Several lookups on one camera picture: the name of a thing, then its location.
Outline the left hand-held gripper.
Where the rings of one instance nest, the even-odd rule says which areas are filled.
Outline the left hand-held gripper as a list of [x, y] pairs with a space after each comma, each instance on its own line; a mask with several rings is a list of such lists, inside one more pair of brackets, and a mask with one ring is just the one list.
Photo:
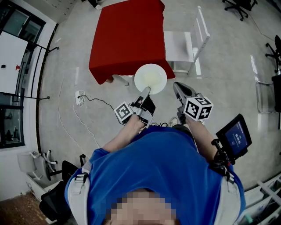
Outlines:
[[151, 88], [146, 87], [131, 105], [123, 102], [114, 109], [120, 123], [126, 125], [132, 115], [137, 115], [140, 121], [145, 124], [145, 127], [149, 128], [156, 109], [150, 98], [150, 91]]

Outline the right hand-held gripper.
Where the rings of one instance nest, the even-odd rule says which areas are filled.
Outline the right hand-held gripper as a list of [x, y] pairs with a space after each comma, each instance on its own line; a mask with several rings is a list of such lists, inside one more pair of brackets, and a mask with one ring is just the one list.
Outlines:
[[186, 118], [203, 123], [204, 120], [210, 117], [213, 103], [207, 97], [181, 82], [174, 82], [173, 90], [176, 98], [181, 103], [181, 107], [178, 108], [177, 112], [181, 125], [186, 124]]

